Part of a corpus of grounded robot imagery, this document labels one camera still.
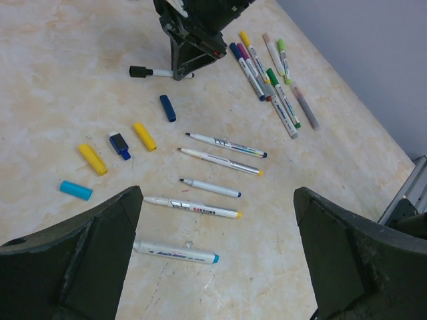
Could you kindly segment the black eraser-cap white marker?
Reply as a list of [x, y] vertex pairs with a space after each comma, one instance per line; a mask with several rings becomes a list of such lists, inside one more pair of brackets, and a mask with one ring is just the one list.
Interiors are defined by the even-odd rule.
[[170, 77], [173, 78], [173, 71], [163, 69], [149, 69], [147, 67], [133, 66], [129, 67], [129, 76], [133, 78], [146, 78], [146, 77]]

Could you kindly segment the aluminium frame rail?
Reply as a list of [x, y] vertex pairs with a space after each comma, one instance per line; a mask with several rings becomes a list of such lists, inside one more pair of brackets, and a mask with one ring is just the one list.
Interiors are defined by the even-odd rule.
[[379, 224], [390, 225], [426, 212], [426, 156], [416, 159], [414, 164], [415, 168], [378, 220]]

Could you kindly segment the yellow marker cap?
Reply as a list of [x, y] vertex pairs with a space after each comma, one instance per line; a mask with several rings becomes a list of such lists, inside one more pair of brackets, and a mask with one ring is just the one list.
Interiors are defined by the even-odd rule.
[[88, 144], [81, 144], [78, 147], [79, 152], [89, 163], [91, 168], [99, 175], [103, 176], [107, 173], [107, 167], [101, 157]]

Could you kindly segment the light blue marker cap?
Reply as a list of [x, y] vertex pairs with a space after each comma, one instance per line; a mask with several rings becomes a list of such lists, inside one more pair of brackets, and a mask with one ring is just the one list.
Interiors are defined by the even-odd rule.
[[72, 195], [85, 201], [88, 201], [93, 193], [91, 189], [69, 181], [63, 181], [59, 187], [59, 190], [60, 192]]

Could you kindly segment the yellow capped slim marker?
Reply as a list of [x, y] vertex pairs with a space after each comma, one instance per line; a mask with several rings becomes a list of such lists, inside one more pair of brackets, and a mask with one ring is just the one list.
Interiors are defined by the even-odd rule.
[[262, 79], [264, 80], [264, 83], [270, 84], [271, 80], [268, 77], [266, 69], [264, 68], [256, 50], [254, 49], [248, 34], [244, 30], [242, 30], [242, 31], [240, 31], [240, 37], [241, 37], [241, 40], [243, 41], [244, 45], [246, 46], [252, 60], [254, 61], [255, 66], [258, 69], [259, 74], [261, 75]]

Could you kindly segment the pink capped white marker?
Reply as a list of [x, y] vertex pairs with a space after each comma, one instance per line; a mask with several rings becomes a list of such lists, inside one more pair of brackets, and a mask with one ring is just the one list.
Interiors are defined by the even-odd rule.
[[277, 52], [276, 46], [275, 46], [272, 38], [270, 37], [270, 34], [269, 33], [264, 33], [262, 35], [262, 37], [263, 37], [264, 42], [265, 42], [265, 44], [266, 44], [266, 46], [268, 48], [270, 57], [272, 58], [272, 61], [274, 62], [274, 65], [276, 67], [276, 70], [277, 70], [278, 74], [280, 76], [284, 77], [286, 75], [285, 74], [285, 69], [284, 69], [282, 61], [280, 59], [280, 56], [279, 56], [279, 54]]

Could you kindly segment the yellow capped clear pen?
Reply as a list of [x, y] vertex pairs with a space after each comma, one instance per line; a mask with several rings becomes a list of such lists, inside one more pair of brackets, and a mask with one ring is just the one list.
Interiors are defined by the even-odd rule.
[[248, 173], [251, 175], [256, 175], [256, 176], [261, 176], [263, 174], [263, 171], [256, 168], [256, 167], [252, 167], [237, 161], [233, 161], [230, 159], [226, 159], [223, 157], [219, 157], [217, 155], [212, 155], [210, 153], [205, 153], [205, 152], [201, 152], [201, 151], [196, 151], [193, 149], [188, 149], [188, 148], [178, 148], [178, 151], [181, 151], [182, 153], [204, 160], [204, 161], [209, 161], [211, 163], [215, 163], [224, 167], [228, 167], [231, 169], [235, 169], [237, 171], [241, 171], [244, 173]]

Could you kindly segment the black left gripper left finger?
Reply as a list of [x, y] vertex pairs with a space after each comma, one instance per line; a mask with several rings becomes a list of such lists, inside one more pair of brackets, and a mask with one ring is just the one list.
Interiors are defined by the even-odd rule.
[[115, 319], [143, 195], [100, 205], [1, 246], [2, 319]]

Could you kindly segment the dark blue capped marker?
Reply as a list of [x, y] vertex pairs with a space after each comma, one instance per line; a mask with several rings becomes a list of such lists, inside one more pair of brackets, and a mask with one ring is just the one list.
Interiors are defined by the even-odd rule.
[[251, 155], [254, 157], [259, 157], [262, 159], [265, 159], [268, 154], [265, 151], [261, 151], [258, 149], [253, 149], [251, 147], [247, 147], [245, 145], [240, 145], [237, 143], [232, 143], [223, 139], [219, 139], [219, 138], [215, 138], [215, 137], [210, 137], [210, 136], [205, 136], [205, 135], [200, 135], [197, 133], [185, 133], [188, 137], [195, 139], [197, 141], [201, 141], [210, 145], [214, 145], [216, 147], [221, 147], [224, 149], [229, 149], [232, 151], [236, 151], [236, 152], [240, 152], [240, 153], [244, 153], [247, 155]]

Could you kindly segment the blue eraser-cap white marker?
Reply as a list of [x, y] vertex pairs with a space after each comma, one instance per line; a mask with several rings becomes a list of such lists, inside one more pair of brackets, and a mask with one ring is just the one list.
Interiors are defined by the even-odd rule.
[[197, 189], [201, 189], [204, 191], [209, 191], [212, 193], [217, 193], [220, 195], [225, 195], [227, 197], [231, 197], [234, 199], [240, 198], [242, 196], [242, 194], [235, 190], [235, 189], [230, 189], [228, 187], [222, 187], [219, 185], [215, 185], [212, 183], [207, 183], [205, 181], [200, 181], [197, 179], [184, 179], [184, 178], [180, 178], [179, 179], [180, 182], [185, 183], [186, 185], [189, 185], [190, 187], [195, 187]]

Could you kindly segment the orange capped white marker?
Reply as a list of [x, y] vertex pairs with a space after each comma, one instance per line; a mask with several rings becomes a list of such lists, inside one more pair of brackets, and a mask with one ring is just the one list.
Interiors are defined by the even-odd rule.
[[274, 93], [272, 85], [269, 83], [266, 83], [266, 90], [270, 94], [272, 105], [274, 106], [274, 109], [276, 110], [281, 122], [284, 124], [284, 127], [286, 128], [288, 134], [292, 139], [296, 139], [298, 137], [298, 132], [294, 127], [293, 123], [291, 122], [290, 117], [286, 113], [280, 99]]

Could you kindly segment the dark green capped marker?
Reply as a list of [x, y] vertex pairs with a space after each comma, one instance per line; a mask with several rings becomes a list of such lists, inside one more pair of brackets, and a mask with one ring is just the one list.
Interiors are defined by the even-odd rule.
[[296, 129], [299, 129], [301, 127], [300, 120], [296, 116], [294, 108], [290, 104], [290, 102], [289, 102], [289, 100], [285, 94], [285, 91], [284, 91], [283, 87], [280, 85], [280, 82], [278, 81], [278, 79], [277, 79], [275, 73], [273, 72], [272, 68], [269, 68], [266, 71], [266, 73], [267, 73], [268, 77], [270, 78], [272, 85], [276, 89], [276, 92], [278, 93], [279, 98], [281, 99], [282, 103], [284, 104], [286, 111], [288, 112], [288, 115], [290, 116], [290, 119], [292, 120], [292, 123], [294, 124], [294, 127]]

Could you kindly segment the purple grey marker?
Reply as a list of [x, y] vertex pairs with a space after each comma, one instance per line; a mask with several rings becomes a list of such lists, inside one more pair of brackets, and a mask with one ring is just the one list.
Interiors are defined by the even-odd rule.
[[318, 123], [318, 120], [316, 119], [312, 109], [308, 105], [308, 102], [306, 101], [303, 93], [301, 92], [300, 88], [298, 87], [297, 83], [293, 81], [290, 85], [290, 88], [292, 90], [292, 93], [295, 95], [296, 99], [298, 100], [298, 103], [302, 107], [304, 113], [306, 114], [306, 117], [308, 118], [308, 121], [310, 122], [312, 128], [314, 131], [320, 130], [320, 124]]

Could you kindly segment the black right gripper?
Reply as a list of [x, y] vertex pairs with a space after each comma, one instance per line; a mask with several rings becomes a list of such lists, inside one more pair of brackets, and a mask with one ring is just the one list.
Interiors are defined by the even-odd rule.
[[226, 55], [222, 30], [252, 1], [154, 1], [164, 32], [171, 41], [173, 78], [190, 73]]

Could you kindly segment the dark blue marker cap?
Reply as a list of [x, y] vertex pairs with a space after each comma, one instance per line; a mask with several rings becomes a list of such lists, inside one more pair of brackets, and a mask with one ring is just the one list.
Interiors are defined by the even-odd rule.
[[160, 95], [159, 100], [163, 106], [163, 109], [165, 111], [168, 121], [169, 122], [176, 121], [176, 114], [171, 104], [171, 101], [169, 100], [169, 97], [167, 95]]

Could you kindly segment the magenta capped white marker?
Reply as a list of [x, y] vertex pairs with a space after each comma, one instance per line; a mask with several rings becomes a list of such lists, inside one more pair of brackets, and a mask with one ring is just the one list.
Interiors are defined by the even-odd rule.
[[240, 53], [242, 54], [242, 57], [244, 58], [248, 68], [252, 72], [252, 75], [254, 76], [257, 84], [260, 86], [260, 89], [263, 91], [264, 96], [266, 98], [266, 101], [270, 102], [272, 100], [272, 96], [268, 93], [268, 90], [264, 87], [264, 81], [260, 77], [260, 74], [259, 74], [256, 66], [253, 64], [251, 58], [249, 57], [244, 45], [242, 43], [238, 43], [237, 47], [240, 50]]

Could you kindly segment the lime green capped marker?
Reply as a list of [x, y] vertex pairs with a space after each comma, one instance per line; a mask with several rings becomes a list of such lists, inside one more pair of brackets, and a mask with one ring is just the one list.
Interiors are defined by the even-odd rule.
[[283, 39], [278, 39], [277, 41], [278, 44], [278, 50], [280, 53], [280, 59], [284, 68], [284, 78], [285, 78], [285, 82], [287, 85], [290, 85], [292, 80], [290, 77], [290, 70], [289, 70], [289, 65], [288, 65], [288, 59], [286, 56], [286, 44], [284, 42]]

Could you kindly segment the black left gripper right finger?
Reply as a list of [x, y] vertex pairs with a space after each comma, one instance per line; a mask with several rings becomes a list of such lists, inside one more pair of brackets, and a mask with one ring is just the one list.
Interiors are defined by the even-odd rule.
[[294, 191], [294, 208], [312, 319], [426, 318], [426, 214], [383, 225], [307, 187]]

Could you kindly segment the yellow clear-pen cap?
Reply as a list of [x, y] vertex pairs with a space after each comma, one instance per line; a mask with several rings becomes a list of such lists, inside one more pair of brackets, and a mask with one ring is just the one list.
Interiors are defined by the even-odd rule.
[[134, 123], [133, 130], [149, 152], [157, 149], [157, 145], [153, 137], [149, 134], [148, 130], [143, 126], [142, 123]]

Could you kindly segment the navy capped white marker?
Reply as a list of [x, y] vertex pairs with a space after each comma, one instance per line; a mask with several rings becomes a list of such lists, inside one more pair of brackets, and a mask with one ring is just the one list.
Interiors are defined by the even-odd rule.
[[230, 43], [229, 48], [231, 52], [233, 53], [234, 57], [240, 64], [242, 70], [244, 71], [246, 77], [248, 78], [248, 81], [251, 83], [251, 86], [253, 87], [254, 91], [256, 92], [256, 95], [258, 96], [258, 99], [260, 101], [265, 101], [266, 96], [264, 95], [264, 92], [262, 91], [261, 87], [258, 85], [258, 82], [252, 75], [252, 72], [250, 71], [249, 67], [247, 66], [240, 50], [238, 49], [237, 45], [235, 43]]

